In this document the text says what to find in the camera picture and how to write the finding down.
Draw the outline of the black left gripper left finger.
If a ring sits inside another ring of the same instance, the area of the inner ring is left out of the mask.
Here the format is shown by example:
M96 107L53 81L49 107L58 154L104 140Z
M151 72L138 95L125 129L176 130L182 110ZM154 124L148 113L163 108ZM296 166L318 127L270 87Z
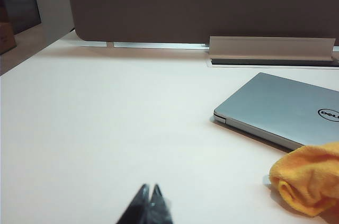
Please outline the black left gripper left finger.
M148 204L149 185L143 184L125 209L117 224L146 223Z

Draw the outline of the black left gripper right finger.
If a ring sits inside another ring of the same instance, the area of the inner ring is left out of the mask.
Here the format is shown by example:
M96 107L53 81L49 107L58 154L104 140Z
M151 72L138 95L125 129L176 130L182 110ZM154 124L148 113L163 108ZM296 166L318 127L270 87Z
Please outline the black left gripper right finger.
M147 223L172 224L172 216L164 200L158 184L155 184L154 190L149 202L147 212Z

